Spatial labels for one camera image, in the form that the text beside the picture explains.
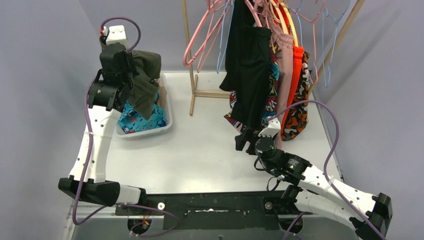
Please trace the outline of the turquoise shark print shorts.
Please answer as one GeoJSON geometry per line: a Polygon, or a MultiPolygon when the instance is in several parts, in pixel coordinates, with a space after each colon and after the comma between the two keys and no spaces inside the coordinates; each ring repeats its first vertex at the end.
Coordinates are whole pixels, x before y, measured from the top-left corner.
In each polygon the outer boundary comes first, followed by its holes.
{"type": "Polygon", "coordinates": [[[127,101],[123,107],[120,119],[117,122],[118,127],[123,130],[125,134],[133,134],[166,127],[168,125],[166,119],[167,115],[161,107],[157,106],[157,98],[158,93],[155,95],[152,104],[152,114],[149,119],[143,118],[127,101]]]}

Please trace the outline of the olive green shorts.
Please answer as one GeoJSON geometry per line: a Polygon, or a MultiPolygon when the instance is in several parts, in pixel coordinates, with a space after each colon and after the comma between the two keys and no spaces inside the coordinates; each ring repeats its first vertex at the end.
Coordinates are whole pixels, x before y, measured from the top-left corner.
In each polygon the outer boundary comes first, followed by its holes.
{"type": "Polygon", "coordinates": [[[157,80],[160,78],[162,58],[160,54],[150,51],[133,50],[131,53],[139,74],[133,77],[128,102],[143,119],[148,120],[160,88],[157,80]]]}

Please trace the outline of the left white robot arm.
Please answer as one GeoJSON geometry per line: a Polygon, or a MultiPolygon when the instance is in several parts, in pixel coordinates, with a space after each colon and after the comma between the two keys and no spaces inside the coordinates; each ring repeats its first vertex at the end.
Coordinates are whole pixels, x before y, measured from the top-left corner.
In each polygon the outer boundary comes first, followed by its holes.
{"type": "Polygon", "coordinates": [[[103,47],[98,70],[86,94],[86,127],[77,159],[58,188],[76,200],[107,207],[128,204],[133,212],[148,207],[143,188],[106,179],[106,163],[115,128],[138,75],[133,56],[120,43],[103,47]]]}

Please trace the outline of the pink plastic hanger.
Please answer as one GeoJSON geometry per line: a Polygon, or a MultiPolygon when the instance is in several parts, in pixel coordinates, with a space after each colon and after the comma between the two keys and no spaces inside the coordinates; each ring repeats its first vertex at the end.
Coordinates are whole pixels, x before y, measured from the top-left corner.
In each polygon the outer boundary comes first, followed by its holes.
{"type": "Polygon", "coordinates": [[[199,20],[194,32],[190,34],[188,25],[188,3],[185,0],[181,1],[184,18],[184,30],[186,33],[186,47],[183,52],[182,64],[188,68],[195,61],[204,60],[207,54],[206,47],[211,38],[214,37],[221,24],[224,21],[224,16],[227,13],[225,9],[226,0],[207,0],[205,2],[206,9],[201,19],[199,20]]]}

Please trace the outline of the beige shorts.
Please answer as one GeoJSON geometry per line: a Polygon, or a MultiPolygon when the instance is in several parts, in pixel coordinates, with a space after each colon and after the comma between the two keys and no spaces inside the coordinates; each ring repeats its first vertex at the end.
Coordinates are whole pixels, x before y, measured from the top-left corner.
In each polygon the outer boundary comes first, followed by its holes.
{"type": "Polygon", "coordinates": [[[156,105],[161,107],[165,112],[167,111],[167,90],[162,77],[157,79],[157,83],[159,84],[159,89],[157,91],[157,100],[156,105]]]}

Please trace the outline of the thin pink wire hanger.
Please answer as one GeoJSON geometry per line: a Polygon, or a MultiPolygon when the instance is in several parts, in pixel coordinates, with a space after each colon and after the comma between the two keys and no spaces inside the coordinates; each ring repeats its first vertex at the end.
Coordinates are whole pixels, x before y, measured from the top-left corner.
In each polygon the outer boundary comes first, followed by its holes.
{"type": "Polygon", "coordinates": [[[227,0],[207,0],[207,8],[204,18],[199,22],[199,27],[202,27],[205,20],[210,17],[208,24],[206,36],[204,42],[200,45],[198,51],[198,63],[196,67],[196,72],[200,73],[204,67],[204,64],[209,57],[209,54],[217,41],[218,36],[220,35],[221,22],[223,18],[224,5],[227,0]]]}

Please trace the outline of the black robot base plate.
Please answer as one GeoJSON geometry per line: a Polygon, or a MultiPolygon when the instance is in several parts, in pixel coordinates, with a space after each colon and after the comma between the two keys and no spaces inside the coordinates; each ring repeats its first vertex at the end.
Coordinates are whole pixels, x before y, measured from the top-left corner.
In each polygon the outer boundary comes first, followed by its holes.
{"type": "Polygon", "coordinates": [[[262,228],[279,230],[299,214],[284,203],[282,190],[218,193],[148,194],[144,206],[164,210],[163,229],[243,230],[262,228]]]}

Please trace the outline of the dusty pink shorts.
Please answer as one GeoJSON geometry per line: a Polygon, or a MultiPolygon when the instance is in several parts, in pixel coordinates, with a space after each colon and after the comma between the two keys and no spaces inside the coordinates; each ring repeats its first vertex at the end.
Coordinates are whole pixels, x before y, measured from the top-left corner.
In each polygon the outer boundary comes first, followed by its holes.
{"type": "Polygon", "coordinates": [[[290,85],[293,75],[293,43],[294,37],[290,34],[289,27],[284,20],[283,10],[280,9],[280,1],[263,0],[261,2],[262,13],[265,16],[265,24],[271,30],[271,49],[275,55],[279,75],[277,81],[276,113],[280,122],[280,132],[276,135],[277,148],[283,144],[282,133],[284,129],[284,114],[282,111],[287,107],[290,85]]]}

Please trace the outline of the orange red shorts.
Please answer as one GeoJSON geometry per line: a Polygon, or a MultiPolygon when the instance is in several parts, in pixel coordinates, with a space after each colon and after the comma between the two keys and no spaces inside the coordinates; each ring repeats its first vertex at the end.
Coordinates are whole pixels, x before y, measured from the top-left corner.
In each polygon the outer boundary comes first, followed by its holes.
{"type": "MultiPolygon", "coordinates": [[[[292,43],[292,55],[293,55],[293,64],[292,64],[292,77],[290,82],[289,94],[287,97],[286,107],[288,108],[294,103],[296,91],[298,89],[299,78],[301,74],[302,68],[302,55],[303,48],[299,46],[299,40],[296,32],[296,28],[291,17],[288,6],[285,4],[284,0],[275,0],[276,6],[275,11],[278,14],[278,19],[280,20],[281,25],[284,25],[287,29],[287,33],[293,37],[292,43]]],[[[292,126],[293,124],[298,124],[299,122],[294,119],[290,115],[290,108],[288,108],[283,115],[282,119],[282,127],[281,127],[281,140],[286,142],[294,139],[297,134],[295,130],[297,130],[297,126],[292,126]]]]}

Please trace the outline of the comic print shorts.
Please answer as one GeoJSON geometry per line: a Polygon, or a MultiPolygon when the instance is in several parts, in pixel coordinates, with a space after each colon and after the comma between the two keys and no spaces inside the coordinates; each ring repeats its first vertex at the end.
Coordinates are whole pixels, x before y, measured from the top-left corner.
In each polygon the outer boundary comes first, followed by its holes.
{"type": "Polygon", "coordinates": [[[240,67],[239,86],[230,91],[230,112],[224,118],[237,131],[245,128],[262,130],[266,119],[276,114],[277,81],[279,68],[272,47],[270,53],[259,60],[259,65],[243,64],[240,67]]]}

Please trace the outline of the black orange patterned shorts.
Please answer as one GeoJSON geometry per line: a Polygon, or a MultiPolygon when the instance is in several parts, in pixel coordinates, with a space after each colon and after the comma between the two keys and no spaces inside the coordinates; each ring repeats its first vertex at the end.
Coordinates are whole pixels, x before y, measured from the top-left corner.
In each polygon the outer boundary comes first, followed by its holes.
{"type": "MultiPolygon", "coordinates": [[[[301,72],[293,104],[309,99],[310,71],[308,67],[308,60],[310,54],[304,50],[302,52],[301,72]]],[[[289,114],[291,115],[292,120],[296,119],[298,121],[298,124],[292,125],[297,127],[297,130],[295,130],[297,137],[308,124],[308,103],[302,103],[291,107],[289,114]]]]}

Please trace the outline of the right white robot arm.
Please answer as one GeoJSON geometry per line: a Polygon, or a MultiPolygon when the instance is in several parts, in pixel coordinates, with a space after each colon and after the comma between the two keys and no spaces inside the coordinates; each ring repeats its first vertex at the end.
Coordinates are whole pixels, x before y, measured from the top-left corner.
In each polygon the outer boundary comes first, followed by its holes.
{"type": "Polygon", "coordinates": [[[328,175],[308,160],[277,149],[271,136],[246,129],[235,137],[235,149],[256,155],[259,171],[288,186],[281,208],[289,213],[307,212],[339,222],[362,240],[384,240],[392,220],[391,198],[361,191],[328,175]]]}

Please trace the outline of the thin blue wire hanger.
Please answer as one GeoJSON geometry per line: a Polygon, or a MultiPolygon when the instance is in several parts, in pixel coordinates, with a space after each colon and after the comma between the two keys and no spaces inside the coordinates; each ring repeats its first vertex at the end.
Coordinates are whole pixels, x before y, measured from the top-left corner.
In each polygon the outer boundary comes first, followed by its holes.
{"type": "Polygon", "coordinates": [[[230,23],[232,21],[232,15],[233,15],[233,9],[234,9],[234,0],[228,0],[224,5],[223,15],[222,15],[222,21],[220,24],[220,36],[219,36],[219,52],[216,62],[216,73],[219,74],[222,69],[223,62],[225,60],[225,54],[227,51],[227,45],[228,41],[224,43],[224,30],[225,30],[225,21],[227,15],[230,15],[229,20],[230,23]]]}

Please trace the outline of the white perforated plastic basket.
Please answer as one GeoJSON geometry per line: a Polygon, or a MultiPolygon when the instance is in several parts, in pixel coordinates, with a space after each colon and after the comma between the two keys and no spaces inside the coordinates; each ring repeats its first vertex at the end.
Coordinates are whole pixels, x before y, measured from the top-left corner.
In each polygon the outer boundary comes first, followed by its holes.
{"type": "Polygon", "coordinates": [[[143,118],[126,102],[114,134],[121,139],[143,138],[164,134],[173,124],[171,98],[164,73],[157,80],[159,90],[156,92],[149,118],[143,118]]]}

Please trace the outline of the wooden clothes rack frame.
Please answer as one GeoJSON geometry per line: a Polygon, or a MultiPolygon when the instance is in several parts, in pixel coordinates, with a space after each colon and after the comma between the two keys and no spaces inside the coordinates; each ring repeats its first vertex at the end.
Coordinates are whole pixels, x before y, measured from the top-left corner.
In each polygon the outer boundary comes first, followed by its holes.
{"type": "MultiPolygon", "coordinates": [[[[334,17],[329,13],[326,7],[326,1],[321,2],[321,6],[314,16],[314,18],[307,18],[302,14],[303,1],[294,8],[287,0],[270,0],[271,21],[279,24],[283,32],[290,32],[293,36],[293,43],[295,46],[302,46],[305,37],[303,36],[302,21],[307,21],[312,25],[312,39],[314,49],[317,49],[316,25],[318,20],[321,20],[321,27],[325,27],[326,19],[331,18],[335,25],[333,32],[333,41],[328,42],[327,45],[321,47],[321,60],[320,66],[317,66],[317,53],[314,52],[314,70],[315,78],[312,79],[311,84],[316,86],[320,79],[323,79],[324,85],[328,86],[331,82],[331,64],[333,60],[334,51],[339,47],[344,36],[348,32],[351,24],[359,13],[364,4],[362,0],[349,1],[348,7],[339,17],[334,17]]],[[[189,69],[190,84],[191,84],[191,103],[189,114],[192,115],[194,111],[194,104],[196,97],[206,98],[228,98],[229,92],[222,90],[204,90],[198,89],[198,75],[193,71],[193,64],[197,62],[196,70],[200,72],[204,66],[209,52],[205,50],[210,38],[216,36],[218,33],[224,33],[225,19],[231,19],[229,8],[233,7],[234,1],[232,0],[208,0],[206,1],[206,11],[201,18],[198,26],[193,34],[190,34],[188,23],[188,11],[186,1],[181,1],[181,7],[184,19],[184,31],[187,47],[183,54],[183,66],[189,69]]]]}

